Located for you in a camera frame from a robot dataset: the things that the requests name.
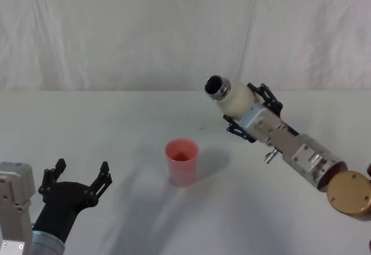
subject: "white backdrop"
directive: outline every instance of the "white backdrop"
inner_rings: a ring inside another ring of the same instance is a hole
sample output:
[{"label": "white backdrop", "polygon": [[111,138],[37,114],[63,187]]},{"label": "white backdrop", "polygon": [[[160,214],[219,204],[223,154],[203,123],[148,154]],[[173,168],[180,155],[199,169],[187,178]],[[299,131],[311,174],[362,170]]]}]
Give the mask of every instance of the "white backdrop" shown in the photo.
[{"label": "white backdrop", "polygon": [[371,0],[0,0],[0,89],[371,88]]}]

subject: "pink cup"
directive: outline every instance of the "pink cup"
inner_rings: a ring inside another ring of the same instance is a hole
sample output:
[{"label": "pink cup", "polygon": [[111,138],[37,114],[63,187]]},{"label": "pink cup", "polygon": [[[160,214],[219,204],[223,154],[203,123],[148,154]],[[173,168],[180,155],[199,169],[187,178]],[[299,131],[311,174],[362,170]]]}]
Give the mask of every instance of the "pink cup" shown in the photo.
[{"label": "pink cup", "polygon": [[190,139],[178,138],[168,142],[165,154],[171,183],[186,187],[197,181],[198,153],[196,142]]}]

